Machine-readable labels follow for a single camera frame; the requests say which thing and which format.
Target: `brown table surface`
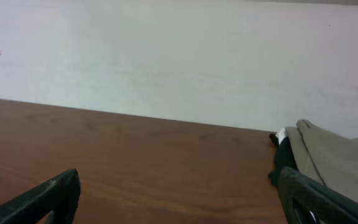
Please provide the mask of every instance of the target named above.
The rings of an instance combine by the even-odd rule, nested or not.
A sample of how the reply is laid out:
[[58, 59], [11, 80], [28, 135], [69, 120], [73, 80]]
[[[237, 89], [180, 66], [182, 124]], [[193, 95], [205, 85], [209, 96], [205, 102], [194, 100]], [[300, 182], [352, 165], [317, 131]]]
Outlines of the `brown table surface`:
[[286, 223], [269, 133], [0, 100], [0, 204], [66, 169], [74, 223]]

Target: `wood grain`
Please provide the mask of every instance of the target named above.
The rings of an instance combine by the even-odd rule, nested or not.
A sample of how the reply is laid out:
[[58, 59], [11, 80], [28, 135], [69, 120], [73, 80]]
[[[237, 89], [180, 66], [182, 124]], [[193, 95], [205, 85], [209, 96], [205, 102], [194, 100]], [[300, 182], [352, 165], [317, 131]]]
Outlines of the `wood grain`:
[[75, 223], [286, 223], [268, 133], [0, 100], [0, 204], [76, 168]]

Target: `gray cloth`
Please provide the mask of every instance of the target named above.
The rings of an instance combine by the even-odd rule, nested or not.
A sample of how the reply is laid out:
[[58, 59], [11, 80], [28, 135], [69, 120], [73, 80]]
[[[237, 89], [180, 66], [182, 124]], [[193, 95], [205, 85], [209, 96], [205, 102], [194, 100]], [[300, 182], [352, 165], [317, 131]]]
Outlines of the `gray cloth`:
[[358, 138], [347, 139], [307, 120], [286, 128], [301, 173], [358, 202]]

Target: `folded clothing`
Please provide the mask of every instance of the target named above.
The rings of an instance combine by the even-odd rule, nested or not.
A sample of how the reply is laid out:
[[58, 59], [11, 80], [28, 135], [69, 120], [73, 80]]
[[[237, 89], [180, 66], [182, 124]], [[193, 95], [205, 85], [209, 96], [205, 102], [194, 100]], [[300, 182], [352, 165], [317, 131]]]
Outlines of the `folded clothing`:
[[347, 139], [299, 120], [285, 128], [298, 170], [358, 202], [358, 138]]

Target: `white wall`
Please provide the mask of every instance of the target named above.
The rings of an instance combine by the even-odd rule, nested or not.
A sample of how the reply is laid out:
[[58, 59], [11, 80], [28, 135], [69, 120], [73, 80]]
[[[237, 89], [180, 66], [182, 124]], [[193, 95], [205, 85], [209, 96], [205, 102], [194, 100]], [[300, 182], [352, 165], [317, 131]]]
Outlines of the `white wall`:
[[358, 136], [358, 6], [0, 1], [0, 98]]

